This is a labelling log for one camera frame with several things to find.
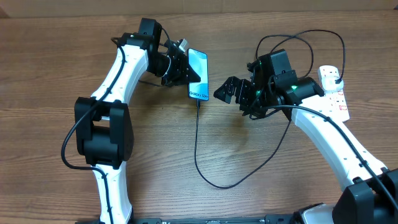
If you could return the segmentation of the Galaxy smartphone with blue screen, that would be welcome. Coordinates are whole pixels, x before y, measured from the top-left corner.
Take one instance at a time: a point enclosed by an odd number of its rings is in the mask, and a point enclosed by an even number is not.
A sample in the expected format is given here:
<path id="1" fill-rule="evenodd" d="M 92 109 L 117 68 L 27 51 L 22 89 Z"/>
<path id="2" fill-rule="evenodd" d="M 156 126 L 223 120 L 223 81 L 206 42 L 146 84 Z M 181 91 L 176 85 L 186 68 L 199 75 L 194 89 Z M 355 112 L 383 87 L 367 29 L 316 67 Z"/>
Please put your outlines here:
<path id="1" fill-rule="evenodd" d="M 208 56 L 196 49 L 188 49 L 188 68 L 193 72 L 194 81 L 188 84 L 188 95 L 200 101 L 209 100 Z"/>

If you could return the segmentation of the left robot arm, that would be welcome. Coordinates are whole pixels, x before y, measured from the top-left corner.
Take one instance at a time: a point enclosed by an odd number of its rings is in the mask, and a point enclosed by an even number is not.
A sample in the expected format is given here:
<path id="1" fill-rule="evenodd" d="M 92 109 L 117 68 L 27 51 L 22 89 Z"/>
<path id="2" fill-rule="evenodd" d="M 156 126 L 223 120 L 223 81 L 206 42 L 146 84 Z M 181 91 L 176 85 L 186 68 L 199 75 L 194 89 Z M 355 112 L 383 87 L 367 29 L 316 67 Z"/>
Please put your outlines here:
<path id="1" fill-rule="evenodd" d="M 188 48 L 185 39 L 163 44 L 165 29 L 155 19 L 143 18 L 139 30 L 125 32 L 112 41 L 117 54 L 100 87 L 74 105 L 78 153 L 85 157 L 86 170 L 93 171 L 101 202 L 96 223 L 132 223 L 133 207 L 127 192 L 126 164 L 134 146 L 129 102 L 146 72 L 161 79 L 162 86 L 188 85 L 193 89 L 207 81 L 207 58 Z"/>

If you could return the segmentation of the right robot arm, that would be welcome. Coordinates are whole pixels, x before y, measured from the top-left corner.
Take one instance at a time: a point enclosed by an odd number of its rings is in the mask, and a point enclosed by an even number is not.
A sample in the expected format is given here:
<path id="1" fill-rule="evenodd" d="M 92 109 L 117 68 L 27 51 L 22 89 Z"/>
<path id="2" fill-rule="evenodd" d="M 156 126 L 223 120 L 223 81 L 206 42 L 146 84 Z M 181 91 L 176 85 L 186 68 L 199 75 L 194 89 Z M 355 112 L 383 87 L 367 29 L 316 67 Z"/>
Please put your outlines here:
<path id="1" fill-rule="evenodd" d="M 247 64 L 250 80 L 229 77 L 214 92 L 251 119 L 282 111 L 314 143 L 338 179 L 342 194 L 334 205 L 301 208 L 289 223 L 397 223 L 397 170 L 390 170 L 353 136 L 334 114 L 323 89 L 298 78 L 284 49 Z"/>

